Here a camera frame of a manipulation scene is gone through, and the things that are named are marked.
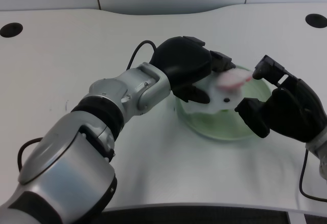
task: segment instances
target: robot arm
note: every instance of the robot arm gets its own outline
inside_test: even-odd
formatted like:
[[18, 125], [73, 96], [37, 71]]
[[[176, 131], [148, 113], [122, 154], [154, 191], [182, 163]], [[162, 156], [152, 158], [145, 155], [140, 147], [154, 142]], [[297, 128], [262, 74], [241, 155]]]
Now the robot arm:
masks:
[[26, 160], [16, 191], [0, 207], [0, 222], [85, 223], [99, 214], [117, 187], [110, 161], [124, 125], [171, 90], [186, 102], [208, 103], [206, 93], [192, 84], [211, 71], [235, 67], [230, 58], [203, 46], [193, 37], [171, 38], [150, 63], [92, 84]]

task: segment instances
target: white table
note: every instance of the white table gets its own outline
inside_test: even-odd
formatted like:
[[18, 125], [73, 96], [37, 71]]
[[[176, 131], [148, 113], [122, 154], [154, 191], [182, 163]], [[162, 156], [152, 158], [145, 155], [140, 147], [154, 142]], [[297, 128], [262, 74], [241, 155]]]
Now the white table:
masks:
[[[0, 204], [16, 188], [20, 146], [43, 136], [94, 81], [123, 72], [145, 39], [159, 45], [173, 36], [195, 36], [207, 49], [248, 68], [268, 54], [304, 79], [327, 107], [327, 28], [307, 25], [309, 13], [327, 16], [327, 4], [237, 5], [161, 16], [98, 10], [0, 12], [0, 27], [11, 22], [24, 27], [16, 37], [0, 37]], [[133, 65], [149, 61], [151, 55], [150, 46], [142, 47]], [[148, 114], [132, 118], [115, 152], [118, 189], [107, 206], [111, 209], [245, 206], [327, 216], [327, 203], [298, 191], [303, 143], [273, 131], [263, 140], [205, 139], [178, 120], [172, 96]], [[303, 188], [327, 197], [318, 164], [310, 155]]]

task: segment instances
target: cable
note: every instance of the cable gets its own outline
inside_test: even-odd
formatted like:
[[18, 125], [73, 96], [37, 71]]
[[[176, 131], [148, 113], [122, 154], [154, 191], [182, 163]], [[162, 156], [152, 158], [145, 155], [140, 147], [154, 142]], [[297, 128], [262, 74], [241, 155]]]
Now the cable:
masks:
[[303, 176], [304, 176], [305, 170], [306, 170], [306, 165], [307, 165], [307, 160], [308, 160], [308, 152], [309, 151], [306, 150], [305, 159], [303, 161], [303, 166], [302, 166], [302, 171], [301, 171], [301, 175], [300, 175], [300, 181], [299, 181], [298, 188], [300, 190], [300, 193], [304, 197], [307, 197], [307, 198], [312, 199], [312, 200], [320, 201], [320, 202], [327, 202], [327, 198], [314, 197], [314, 196], [307, 195], [305, 192], [303, 192], [303, 189], [302, 189], [302, 181], [303, 181]]
[[134, 53], [133, 53], [133, 55], [132, 55], [132, 57], [131, 57], [131, 60], [130, 60], [129, 63], [128, 63], [128, 66], [127, 66], [126, 70], [129, 70], [129, 69], [131, 68], [132, 63], [133, 63], [133, 60], [134, 60], [134, 58], [135, 58], [137, 52], [138, 52], [139, 49], [140, 49], [144, 44], [146, 44], [146, 43], [150, 44], [150, 45], [152, 46], [152, 48], [153, 48], [153, 51], [155, 52], [155, 50], [157, 49], [157, 47], [155, 46], [155, 44], [154, 44], [152, 41], [145, 40], [145, 41], [141, 42], [141, 43], [137, 46], [137, 48], [134, 50]]
[[36, 139], [33, 139], [33, 140], [30, 140], [30, 141], [27, 141], [25, 144], [23, 144], [21, 146], [21, 148], [19, 149], [18, 151], [18, 155], [17, 155], [17, 164], [18, 164], [18, 170], [21, 171], [21, 168], [22, 168], [22, 163], [21, 163], [21, 156], [22, 156], [22, 153], [24, 152], [24, 150], [26, 149], [26, 147], [34, 144], [34, 143], [37, 143], [37, 142], [40, 142], [42, 140], [42, 137], [41, 138], [36, 138]]

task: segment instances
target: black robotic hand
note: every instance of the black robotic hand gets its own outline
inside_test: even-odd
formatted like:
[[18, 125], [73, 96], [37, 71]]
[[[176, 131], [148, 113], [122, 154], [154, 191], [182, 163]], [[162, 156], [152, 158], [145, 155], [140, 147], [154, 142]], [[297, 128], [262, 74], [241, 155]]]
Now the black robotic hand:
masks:
[[[279, 84], [284, 75], [288, 75], [287, 79]], [[235, 108], [259, 137], [266, 137], [272, 129], [284, 136], [310, 142], [327, 126], [327, 117], [316, 93], [269, 56], [255, 67], [253, 78], [264, 78], [277, 87], [266, 102], [244, 98]]]
[[231, 58], [203, 46], [205, 42], [195, 37], [173, 37], [163, 42], [154, 52], [150, 64], [168, 77], [175, 96], [188, 102], [208, 104], [206, 92], [192, 84], [210, 75], [211, 71], [223, 72], [236, 66]]

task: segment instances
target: green dish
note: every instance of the green dish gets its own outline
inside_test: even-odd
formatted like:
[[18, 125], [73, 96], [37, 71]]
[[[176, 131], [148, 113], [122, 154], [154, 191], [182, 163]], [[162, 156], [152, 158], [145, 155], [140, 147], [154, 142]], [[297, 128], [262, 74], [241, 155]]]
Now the green dish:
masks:
[[[267, 101], [271, 96], [271, 91], [263, 80], [251, 79], [241, 87], [241, 90], [243, 97], [257, 98], [260, 101]], [[221, 110], [214, 115], [186, 114], [178, 98], [176, 108], [179, 116], [190, 128], [206, 137], [234, 141], [256, 136], [233, 109]]]

